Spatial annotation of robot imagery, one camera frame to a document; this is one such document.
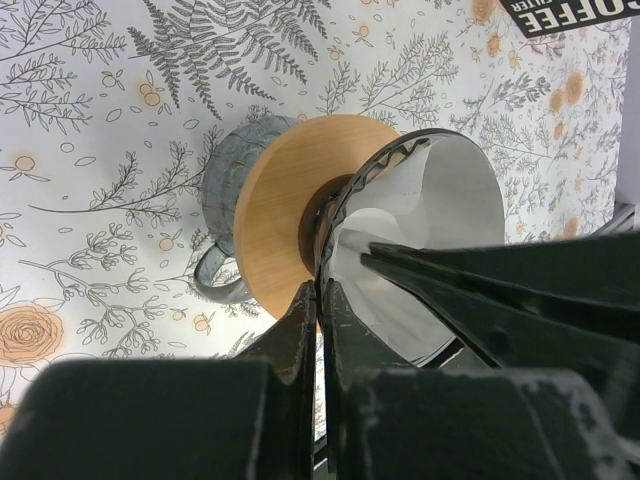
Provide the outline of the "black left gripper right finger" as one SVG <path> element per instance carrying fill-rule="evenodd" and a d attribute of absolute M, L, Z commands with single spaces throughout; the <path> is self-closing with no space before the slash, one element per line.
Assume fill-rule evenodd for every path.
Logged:
<path fill-rule="evenodd" d="M 421 369 L 380 341 L 337 282 L 323 297 L 328 468 L 339 479 L 631 479 L 577 373 Z"/>

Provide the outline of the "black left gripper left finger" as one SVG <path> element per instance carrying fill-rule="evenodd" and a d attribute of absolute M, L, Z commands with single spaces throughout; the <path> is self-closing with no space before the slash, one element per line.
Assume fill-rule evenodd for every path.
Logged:
<path fill-rule="evenodd" d="M 5 479 L 308 479 L 316 298 L 303 283 L 231 359 L 45 369 L 1 446 Z"/>

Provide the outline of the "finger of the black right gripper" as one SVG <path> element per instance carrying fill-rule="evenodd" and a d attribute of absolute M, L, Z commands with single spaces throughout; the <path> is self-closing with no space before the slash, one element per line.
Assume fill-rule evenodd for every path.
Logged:
<path fill-rule="evenodd" d="M 639 397 L 639 313 L 391 253 L 363 264 L 410 293 L 482 360 L 580 374 L 605 400 Z"/>
<path fill-rule="evenodd" d="M 372 243 L 367 266 L 381 274 L 416 273 L 544 314 L 639 310 L 637 233 L 453 250 Z"/>

